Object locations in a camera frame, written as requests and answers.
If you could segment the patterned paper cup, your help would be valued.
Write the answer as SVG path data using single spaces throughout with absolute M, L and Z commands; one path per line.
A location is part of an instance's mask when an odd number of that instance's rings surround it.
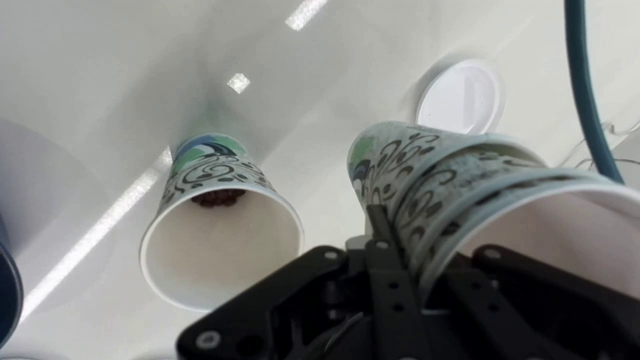
M 246 193 L 229 207 L 191 201 L 222 189 Z M 158 210 L 141 239 L 139 265 L 160 298 L 210 312 L 294 260 L 304 237 L 294 207 L 246 148 L 224 133 L 204 133 L 173 153 Z

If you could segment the white plastic cup lid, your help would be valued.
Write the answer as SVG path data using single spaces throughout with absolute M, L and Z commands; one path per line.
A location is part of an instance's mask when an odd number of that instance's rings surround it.
M 505 105 L 505 85 L 496 67 L 482 59 L 464 59 L 440 71 L 425 87 L 414 122 L 445 132 L 480 135 L 496 130 Z

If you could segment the dark blue cup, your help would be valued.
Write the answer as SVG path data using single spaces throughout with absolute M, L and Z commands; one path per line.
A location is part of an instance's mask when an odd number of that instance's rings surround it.
M 11 253 L 9 233 L 0 216 L 0 349 L 19 324 L 24 300 L 22 277 Z

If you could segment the stack of patterned paper cups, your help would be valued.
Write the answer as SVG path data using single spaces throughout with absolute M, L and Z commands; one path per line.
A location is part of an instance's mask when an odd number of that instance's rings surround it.
M 455 255 L 501 245 L 640 299 L 640 191 L 550 167 L 514 138 L 383 121 L 347 157 L 362 207 L 382 205 L 426 304 Z

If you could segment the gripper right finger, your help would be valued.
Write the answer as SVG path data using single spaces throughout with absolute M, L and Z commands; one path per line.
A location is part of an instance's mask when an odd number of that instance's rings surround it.
M 454 360 L 640 360 L 640 300 L 496 244 L 444 273 Z

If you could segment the heap of coffee beans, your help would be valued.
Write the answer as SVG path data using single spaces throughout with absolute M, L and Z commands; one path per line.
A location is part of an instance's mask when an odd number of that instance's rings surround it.
M 198 194 L 190 200 L 202 208 L 232 207 L 244 194 L 243 189 L 220 189 Z

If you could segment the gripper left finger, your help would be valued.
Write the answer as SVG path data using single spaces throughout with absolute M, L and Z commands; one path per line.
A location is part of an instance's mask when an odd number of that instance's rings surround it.
M 192 325 L 178 360 L 430 360 L 432 347 L 393 224 L 341 250 L 315 247 Z

